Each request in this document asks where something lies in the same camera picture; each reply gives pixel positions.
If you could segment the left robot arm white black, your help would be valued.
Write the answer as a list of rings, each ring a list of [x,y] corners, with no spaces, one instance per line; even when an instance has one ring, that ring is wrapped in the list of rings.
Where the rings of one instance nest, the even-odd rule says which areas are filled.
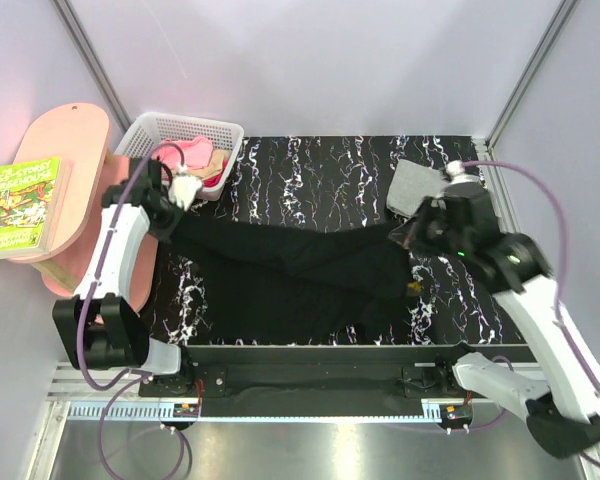
[[[195,386],[196,372],[179,347],[153,339],[131,305],[131,281],[142,242],[166,242],[203,183],[179,166],[169,178],[158,160],[133,159],[129,177],[105,190],[96,245],[72,296],[52,318],[74,368],[141,370],[161,376],[176,396]]]

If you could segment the black t shirt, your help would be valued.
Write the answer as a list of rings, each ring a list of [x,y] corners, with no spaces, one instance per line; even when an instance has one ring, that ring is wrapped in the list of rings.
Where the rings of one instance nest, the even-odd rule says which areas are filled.
[[[188,214],[171,245],[198,267],[212,338],[317,342],[400,316],[415,279],[394,228],[324,233]]]

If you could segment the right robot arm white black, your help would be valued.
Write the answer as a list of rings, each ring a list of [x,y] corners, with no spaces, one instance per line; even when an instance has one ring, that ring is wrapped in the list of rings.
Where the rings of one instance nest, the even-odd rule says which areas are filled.
[[[412,252],[459,259],[507,312],[544,374],[532,380],[461,344],[436,362],[440,393],[464,390],[498,403],[558,459],[600,442],[600,366],[556,302],[558,284],[546,258],[529,236],[501,230],[485,188],[461,182],[424,198],[390,238]]]

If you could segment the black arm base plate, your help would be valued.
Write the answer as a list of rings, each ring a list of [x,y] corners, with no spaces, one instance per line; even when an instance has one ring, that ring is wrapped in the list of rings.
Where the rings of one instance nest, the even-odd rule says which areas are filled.
[[[450,364],[471,347],[459,346],[192,346],[190,369],[204,377],[224,374],[231,390],[282,389],[375,390],[392,392],[398,381],[443,398],[459,398]]]

